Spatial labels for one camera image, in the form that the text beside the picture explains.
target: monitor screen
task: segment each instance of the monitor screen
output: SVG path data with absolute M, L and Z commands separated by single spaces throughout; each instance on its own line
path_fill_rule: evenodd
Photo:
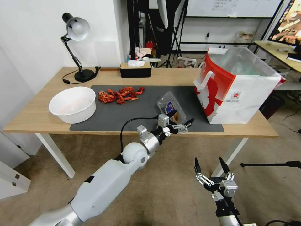
M 299 45 L 301 41 L 301 0 L 291 0 L 282 17 L 269 37 L 289 45 Z

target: red and white bag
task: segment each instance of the red and white bag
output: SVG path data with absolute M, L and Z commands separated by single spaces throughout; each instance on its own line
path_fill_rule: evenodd
M 209 48 L 199 67 L 200 76 L 193 82 L 195 92 L 210 124 L 247 123 L 273 89 L 285 79 L 251 51 L 248 53 L 250 63 L 260 68 L 263 74 L 233 75 L 215 64 L 226 51 Z

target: tissue box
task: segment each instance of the tissue box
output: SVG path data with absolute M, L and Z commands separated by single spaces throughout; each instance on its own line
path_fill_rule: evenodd
M 120 74 L 123 78 L 145 78 L 151 76 L 151 64 L 145 62 L 141 67 L 129 67 L 128 63 L 120 65 Z

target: red food pieces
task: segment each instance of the red food pieces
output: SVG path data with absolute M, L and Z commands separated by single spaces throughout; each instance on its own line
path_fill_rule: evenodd
M 137 92 L 135 92 L 133 87 L 123 87 L 119 92 L 107 89 L 108 94 L 105 91 L 100 91 L 98 99 L 104 103 L 112 103 L 116 100 L 117 104 L 124 104 L 127 100 L 137 100 L 136 95 L 141 95 L 145 90 L 144 87 L 140 87 Z
M 98 95 L 98 99 L 104 103 L 112 103 L 116 100 L 116 97 L 114 95 L 109 95 L 105 91 L 100 91 Z

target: white bowl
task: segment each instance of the white bowl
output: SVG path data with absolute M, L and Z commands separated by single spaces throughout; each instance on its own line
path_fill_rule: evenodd
M 74 124 L 90 118 L 95 110 L 93 89 L 77 86 L 55 95 L 49 103 L 49 111 L 66 123 Z

